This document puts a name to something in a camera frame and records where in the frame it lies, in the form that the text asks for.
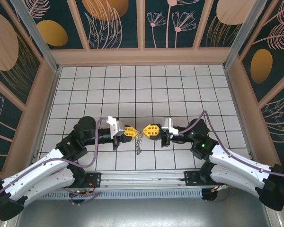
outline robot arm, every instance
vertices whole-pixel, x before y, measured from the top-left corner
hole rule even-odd
[[[112,143],[116,150],[120,144],[132,141],[138,132],[131,126],[124,126],[117,118],[108,117],[109,129],[98,129],[98,143]],[[38,197],[59,188],[81,184],[85,180],[85,171],[81,167],[69,165],[87,154],[87,145],[95,144],[96,122],[92,117],[83,117],[74,130],[56,145],[44,158],[23,171],[0,180],[0,219],[9,220],[18,215],[25,206]],[[50,159],[62,158],[48,162]],[[22,174],[28,173],[15,181]]]
[[[199,171],[201,180],[214,180],[235,186],[255,195],[269,208],[282,210],[284,177],[270,173],[284,174],[284,168],[278,164],[271,167],[254,162],[228,149],[225,152],[221,144],[208,136],[209,129],[203,119],[186,131],[196,120],[193,119],[183,128],[174,127],[171,118],[163,118],[162,125],[150,124],[143,132],[151,140],[160,139],[162,147],[169,146],[171,141],[192,143],[190,151],[196,158],[206,161]]]

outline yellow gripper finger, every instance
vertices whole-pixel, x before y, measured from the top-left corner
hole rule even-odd
[[[133,141],[134,138],[136,138],[136,136],[138,135],[138,131],[132,126],[125,126],[124,135],[132,137],[132,141]]]
[[[143,133],[146,135],[147,138],[150,138],[150,136],[157,136],[159,134],[159,131],[159,126],[151,124],[149,124],[145,127],[145,129],[143,129]]]

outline decorative wallpaper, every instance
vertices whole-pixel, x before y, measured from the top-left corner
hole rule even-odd
[[[40,62],[0,4],[0,81],[24,104]]]
[[[260,101],[284,76],[284,0],[278,2],[242,62]]]
[[[22,111],[0,93],[0,171],[16,133]]]
[[[23,2],[50,49],[83,49],[66,0],[23,0]]]
[[[249,35],[247,36],[245,42],[243,43],[241,49],[239,50],[239,55],[241,55],[241,53],[243,52],[243,50],[245,49],[247,43],[249,42],[249,39],[251,37],[251,35],[255,32],[259,22],[261,21],[262,17],[264,16],[264,14],[266,13],[267,8],[269,7],[270,3],[272,2],[272,0],[267,0],[264,9],[262,10],[262,12],[260,12],[259,17],[257,18],[257,21],[255,22],[253,28],[251,29]]]
[[[204,3],[145,0],[145,48],[192,47]]]
[[[214,0],[200,47],[230,47],[254,0]]]
[[[262,108],[262,114],[284,166],[284,88]]]
[[[138,48],[136,0],[76,0],[90,49]]]

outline white tile floor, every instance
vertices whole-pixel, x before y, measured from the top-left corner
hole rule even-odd
[[[231,93],[221,65],[156,65],[63,68],[39,158],[55,147],[83,116],[96,120],[108,115],[142,130],[171,116],[175,126],[188,122],[207,110],[225,146],[249,157]],[[171,144],[142,140],[142,153],[135,143],[99,146],[96,164],[89,171],[200,168],[204,161],[194,158],[191,144]],[[88,164],[94,146],[79,163]]]

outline yellow circle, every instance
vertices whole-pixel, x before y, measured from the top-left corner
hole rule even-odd
[[[122,17],[128,9],[128,0],[82,0],[86,10],[99,20],[115,20],[114,9]]]
[[[52,46],[63,46],[68,37],[64,28],[52,20],[43,20],[37,24],[45,41]]]
[[[268,50],[258,50],[251,60],[251,78],[257,84],[264,82],[270,74],[273,66],[273,56]]]
[[[0,70],[10,70],[18,59],[19,44],[13,26],[0,14]]]
[[[217,17],[226,25],[239,25],[245,21],[254,0],[219,0]]]

